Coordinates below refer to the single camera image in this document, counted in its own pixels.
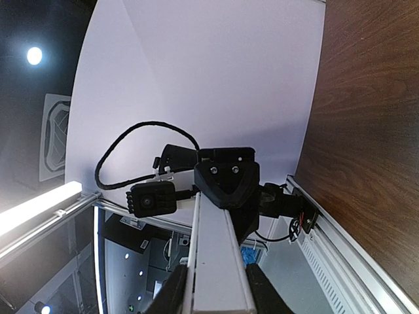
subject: led light strip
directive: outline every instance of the led light strip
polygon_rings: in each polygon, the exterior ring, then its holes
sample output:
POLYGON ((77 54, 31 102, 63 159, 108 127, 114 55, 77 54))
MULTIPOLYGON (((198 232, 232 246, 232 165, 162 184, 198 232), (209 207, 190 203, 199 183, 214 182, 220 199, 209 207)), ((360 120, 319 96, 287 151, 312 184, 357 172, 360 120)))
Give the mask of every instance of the led light strip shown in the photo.
POLYGON ((81 192, 81 183, 73 181, 1 213, 0 236, 81 192))
POLYGON ((94 207, 93 218, 93 244, 94 244, 94 273, 96 277, 96 293, 98 297, 99 314, 103 314, 102 290, 100 287, 100 265, 99 265, 99 207, 94 207))

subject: black cable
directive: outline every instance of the black cable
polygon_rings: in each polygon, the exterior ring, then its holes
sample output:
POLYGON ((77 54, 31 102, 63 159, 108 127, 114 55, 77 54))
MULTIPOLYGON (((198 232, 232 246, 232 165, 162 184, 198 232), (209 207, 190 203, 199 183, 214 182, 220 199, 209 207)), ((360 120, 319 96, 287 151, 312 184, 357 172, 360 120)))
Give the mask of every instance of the black cable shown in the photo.
POLYGON ((176 131, 177 133, 185 136, 189 141, 191 141, 191 143, 194 145, 196 150, 200 149, 198 142, 196 142, 196 139, 191 134, 187 133, 186 131, 183 131, 182 129, 178 128, 177 126, 173 126, 171 124, 168 124, 168 123, 165 123, 165 122, 160 122, 160 121, 145 121, 145 122, 137 123, 137 124, 133 125, 131 128, 127 129, 120 136, 118 136, 116 141, 112 143, 112 145, 108 148, 106 153, 103 155, 103 157, 98 162, 98 165, 96 166, 96 169, 94 171, 94 179, 95 179, 96 184, 98 185, 99 188, 101 188, 102 190, 116 190, 118 188, 123 188, 127 185, 138 183, 138 182, 141 182, 141 181, 144 181, 144 180, 153 179, 155 177, 155 175, 145 175, 145 176, 142 176, 142 177, 139 177, 139 178, 135 178, 135 179, 131 179, 131 180, 123 181, 123 182, 120 182, 120 183, 115 183, 115 184, 103 184, 100 181, 100 176, 99 176, 100 169, 102 168, 103 163, 106 161, 106 159, 109 157, 109 155, 115 149, 115 147, 117 147, 117 145, 128 134, 130 134, 131 132, 133 132, 136 129, 142 128, 143 126, 160 126, 162 128, 167 128, 167 129, 170 129, 172 131, 176 131))
POLYGON ((285 237, 280 237, 279 239, 267 239, 261 236, 258 231, 255 231, 255 233, 256 233, 256 236, 260 237, 262 240, 265 240, 266 242, 280 242, 289 238, 289 235, 286 235, 285 237))
POLYGON ((299 226, 299 220, 297 218, 293 218, 288 226, 288 235, 279 239, 267 239, 261 236, 258 231, 255 231, 255 233, 258 237, 260 237, 262 240, 265 240, 266 242, 280 242, 286 239, 290 239, 291 242, 294 242, 297 240, 301 232, 301 230, 299 230, 299 226))

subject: ceiling light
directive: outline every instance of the ceiling light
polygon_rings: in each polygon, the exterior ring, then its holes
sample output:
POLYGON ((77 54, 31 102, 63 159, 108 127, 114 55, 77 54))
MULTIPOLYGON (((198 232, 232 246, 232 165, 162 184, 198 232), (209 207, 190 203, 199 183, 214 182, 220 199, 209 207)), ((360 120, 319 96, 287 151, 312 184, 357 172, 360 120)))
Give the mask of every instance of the ceiling light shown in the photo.
POLYGON ((32 65, 37 65, 42 60, 42 51, 38 47, 32 47, 27 51, 27 61, 32 65))

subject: blue object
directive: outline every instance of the blue object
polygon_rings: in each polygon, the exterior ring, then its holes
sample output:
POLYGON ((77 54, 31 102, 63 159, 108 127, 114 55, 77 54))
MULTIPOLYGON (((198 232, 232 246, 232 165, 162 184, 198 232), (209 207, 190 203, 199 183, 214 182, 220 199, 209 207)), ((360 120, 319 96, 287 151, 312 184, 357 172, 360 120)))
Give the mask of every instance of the blue object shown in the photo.
POLYGON ((251 247, 241 247, 244 265, 254 264, 257 261, 259 250, 253 250, 251 247))

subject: black mount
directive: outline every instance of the black mount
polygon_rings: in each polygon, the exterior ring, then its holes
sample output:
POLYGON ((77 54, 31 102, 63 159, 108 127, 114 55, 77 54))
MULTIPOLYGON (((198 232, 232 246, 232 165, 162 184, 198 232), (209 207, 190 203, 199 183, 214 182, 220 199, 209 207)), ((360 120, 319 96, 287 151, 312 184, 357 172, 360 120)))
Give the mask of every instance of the black mount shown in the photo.
POLYGON ((259 228, 259 215, 278 218, 298 218, 308 233, 316 223, 318 210, 297 189, 285 194, 286 184, 259 185, 259 164, 251 147, 205 148, 193 150, 166 145, 153 167, 164 172, 194 170, 192 190, 175 191, 173 183, 159 181, 141 183, 127 192, 128 207, 136 217, 150 217, 174 213, 176 201, 193 197, 198 191, 218 208, 230 211, 230 216, 241 244, 259 228))

